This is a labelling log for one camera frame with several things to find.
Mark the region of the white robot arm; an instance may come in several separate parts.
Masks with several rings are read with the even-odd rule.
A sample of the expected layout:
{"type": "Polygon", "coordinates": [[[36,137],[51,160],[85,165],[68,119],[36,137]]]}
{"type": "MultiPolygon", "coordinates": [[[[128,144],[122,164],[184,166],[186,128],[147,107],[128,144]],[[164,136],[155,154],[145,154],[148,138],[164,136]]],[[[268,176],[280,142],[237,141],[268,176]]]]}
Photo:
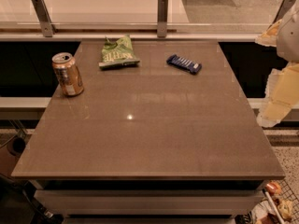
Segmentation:
{"type": "Polygon", "coordinates": [[[273,23],[255,42],[275,47],[277,55],[288,63],[282,70],[273,69],[268,76],[257,122],[265,128],[279,124],[299,103],[299,13],[292,7],[282,19],[273,23]]]}

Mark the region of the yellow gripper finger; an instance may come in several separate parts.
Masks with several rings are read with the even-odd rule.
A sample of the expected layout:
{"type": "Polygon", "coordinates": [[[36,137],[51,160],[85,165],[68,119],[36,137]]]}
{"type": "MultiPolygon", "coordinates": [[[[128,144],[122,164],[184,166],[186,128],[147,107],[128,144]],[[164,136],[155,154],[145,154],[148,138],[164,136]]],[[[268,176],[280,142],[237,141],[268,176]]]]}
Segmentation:
{"type": "Polygon", "coordinates": [[[257,122],[270,128],[279,124],[299,103],[299,63],[288,63],[282,70],[273,69],[264,93],[257,122]]]}
{"type": "Polygon", "coordinates": [[[278,37],[281,29],[282,20],[278,20],[262,34],[255,38],[255,43],[265,47],[275,47],[278,44],[278,37]]]}

